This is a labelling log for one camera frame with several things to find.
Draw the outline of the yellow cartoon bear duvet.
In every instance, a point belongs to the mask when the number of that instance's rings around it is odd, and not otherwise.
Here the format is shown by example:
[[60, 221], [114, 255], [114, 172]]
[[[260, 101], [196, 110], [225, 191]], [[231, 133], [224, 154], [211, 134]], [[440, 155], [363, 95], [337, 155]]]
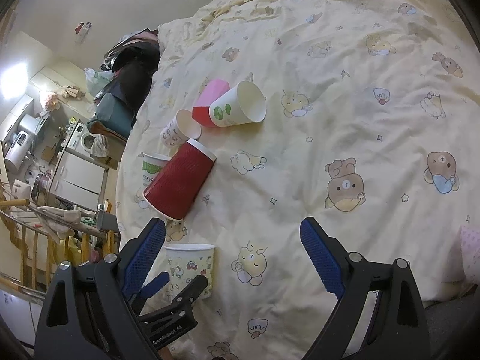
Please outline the yellow cartoon bear duvet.
[[155, 216], [143, 154], [211, 80], [256, 84], [258, 124], [206, 128], [216, 163], [168, 245], [215, 246], [212, 293], [175, 359], [300, 359], [335, 306], [299, 225], [410, 265], [426, 305], [469, 283], [479, 227], [479, 50], [448, 0], [213, 0], [160, 25], [162, 56], [116, 184], [124, 241]]

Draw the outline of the pink red faceted cup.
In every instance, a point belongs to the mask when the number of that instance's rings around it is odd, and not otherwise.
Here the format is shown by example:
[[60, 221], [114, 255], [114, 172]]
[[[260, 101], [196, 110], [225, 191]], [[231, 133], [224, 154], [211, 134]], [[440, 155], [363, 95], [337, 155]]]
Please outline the pink red faceted cup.
[[209, 109], [210, 105], [230, 90], [230, 84], [221, 79], [211, 80], [203, 89], [192, 109], [192, 118], [206, 128], [215, 128]]

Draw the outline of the small patterned white cup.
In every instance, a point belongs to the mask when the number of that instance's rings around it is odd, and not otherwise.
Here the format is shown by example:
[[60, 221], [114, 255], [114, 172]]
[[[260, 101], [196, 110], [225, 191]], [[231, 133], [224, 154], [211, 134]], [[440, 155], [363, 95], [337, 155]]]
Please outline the small patterned white cup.
[[193, 119], [192, 112], [180, 109], [161, 132], [161, 141], [169, 149], [179, 147], [189, 139], [198, 139], [202, 126]]

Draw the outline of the yellow wooden rack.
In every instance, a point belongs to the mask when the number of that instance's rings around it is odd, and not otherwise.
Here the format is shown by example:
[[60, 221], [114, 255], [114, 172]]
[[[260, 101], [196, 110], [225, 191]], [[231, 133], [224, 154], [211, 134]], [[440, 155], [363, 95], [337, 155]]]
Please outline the yellow wooden rack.
[[16, 273], [1, 264], [1, 288], [34, 299], [45, 297], [62, 261], [94, 263], [119, 250], [116, 218], [103, 210], [36, 206], [27, 199], [1, 198], [1, 229], [15, 248]]

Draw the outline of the white washing machine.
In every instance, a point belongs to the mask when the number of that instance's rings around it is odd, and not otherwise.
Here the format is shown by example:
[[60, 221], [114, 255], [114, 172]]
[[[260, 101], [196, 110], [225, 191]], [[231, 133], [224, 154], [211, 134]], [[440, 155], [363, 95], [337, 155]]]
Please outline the white washing machine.
[[90, 157], [95, 138], [95, 134], [90, 133], [82, 122], [78, 122], [68, 139], [67, 151], [72, 154]]

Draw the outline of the green teal cushion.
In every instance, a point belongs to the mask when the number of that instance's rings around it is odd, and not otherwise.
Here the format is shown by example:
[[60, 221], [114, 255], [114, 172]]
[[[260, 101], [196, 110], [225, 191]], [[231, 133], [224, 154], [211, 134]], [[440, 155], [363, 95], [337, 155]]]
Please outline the green teal cushion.
[[135, 120], [134, 113], [120, 99], [104, 94], [86, 126], [90, 133], [126, 142]]

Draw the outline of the white plastic bag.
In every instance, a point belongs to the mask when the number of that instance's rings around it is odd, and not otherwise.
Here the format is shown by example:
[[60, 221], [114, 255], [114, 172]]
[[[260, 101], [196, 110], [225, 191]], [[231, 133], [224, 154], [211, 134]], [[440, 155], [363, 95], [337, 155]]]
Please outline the white plastic bag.
[[114, 76], [114, 73], [109, 71], [96, 71], [92, 68], [85, 68], [86, 88], [90, 95], [95, 97], [106, 85], [108, 85]]

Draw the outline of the green label white cup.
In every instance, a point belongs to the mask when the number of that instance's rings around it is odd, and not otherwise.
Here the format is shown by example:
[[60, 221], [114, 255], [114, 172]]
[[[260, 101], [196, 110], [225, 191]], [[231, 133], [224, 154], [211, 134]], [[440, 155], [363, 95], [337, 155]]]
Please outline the green label white cup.
[[162, 154], [143, 154], [142, 183], [146, 188], [157, 177], [170, 161], [170, 157]]

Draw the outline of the wall hook decoration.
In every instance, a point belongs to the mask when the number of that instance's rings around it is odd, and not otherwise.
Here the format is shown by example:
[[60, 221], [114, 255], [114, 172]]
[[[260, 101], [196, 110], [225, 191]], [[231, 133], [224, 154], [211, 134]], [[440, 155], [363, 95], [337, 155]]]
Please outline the wall hook decoration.
[[81, 44], [85, 38], [86, 35], [89, 33], [89, 30], [92, 28], [92, 23], [87, 21], [87, 22], [80, 22], [77, 27], [75, 27], [75, 33], [76, 33], [76, 38], [75, 42], [76, 44]]

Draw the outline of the green tree white cup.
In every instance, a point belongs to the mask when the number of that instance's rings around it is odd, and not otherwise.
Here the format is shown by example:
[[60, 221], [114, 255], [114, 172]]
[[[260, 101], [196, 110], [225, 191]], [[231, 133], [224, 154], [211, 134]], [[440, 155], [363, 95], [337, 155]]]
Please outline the green tree white cup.
[[211, 121], [219, 128], [261, 123], [266, 113], [266, 97], [248, 80], [239, 82], [209, 107]]

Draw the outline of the cartoon print paper cup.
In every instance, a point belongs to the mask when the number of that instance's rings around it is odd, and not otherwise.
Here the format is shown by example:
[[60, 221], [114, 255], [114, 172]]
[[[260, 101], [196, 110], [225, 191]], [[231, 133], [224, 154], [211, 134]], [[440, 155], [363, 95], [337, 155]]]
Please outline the cartoon print paper cup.
[[212, 294], [212, 277], [215, 260], [213, 244], [171, 244], [165, 247], [170, 276], [170, 291], [177, 296], [196, 276], [207, 278], [207, 287], [201, 299]]

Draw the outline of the white kitchen cabinet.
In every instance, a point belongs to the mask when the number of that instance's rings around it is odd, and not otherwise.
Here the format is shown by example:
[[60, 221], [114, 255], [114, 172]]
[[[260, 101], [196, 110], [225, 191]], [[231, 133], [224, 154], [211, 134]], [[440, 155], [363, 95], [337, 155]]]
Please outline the white kitchen cabinet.
[[103, 167], [64, 151], [49, 193], [63, 201], [94, 211], [103, 199], [105, 176]]

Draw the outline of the pink patterned pillow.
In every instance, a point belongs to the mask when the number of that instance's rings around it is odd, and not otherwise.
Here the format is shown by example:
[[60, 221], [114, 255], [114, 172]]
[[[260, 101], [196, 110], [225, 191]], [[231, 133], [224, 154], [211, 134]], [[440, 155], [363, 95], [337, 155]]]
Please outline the pink patterned pillow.
[[469, 283], [480, 284], [480, 232], [479, 227], [460, 227], [462, 267]]

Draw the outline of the large red paper cup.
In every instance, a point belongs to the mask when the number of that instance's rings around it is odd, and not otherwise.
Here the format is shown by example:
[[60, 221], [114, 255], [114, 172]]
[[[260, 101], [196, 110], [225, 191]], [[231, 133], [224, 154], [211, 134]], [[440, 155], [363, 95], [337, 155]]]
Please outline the large red paper cup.
[[144, 190], [143, 197], [163, 217], [184, 219], [215, 161], [213, 152], [189, 139]]

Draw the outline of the dark clothes pile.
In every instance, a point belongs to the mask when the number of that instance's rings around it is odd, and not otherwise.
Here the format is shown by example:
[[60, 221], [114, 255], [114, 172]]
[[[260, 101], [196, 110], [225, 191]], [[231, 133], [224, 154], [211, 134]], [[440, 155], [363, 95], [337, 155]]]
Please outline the dark clothes pile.
[[157, 30], [146, 28], [123, 37], [103, 56], [100, 69], [111, 71], [113, 78], [96, 98], [111, 94], [136, 114], [150, 92], [160, 57]]

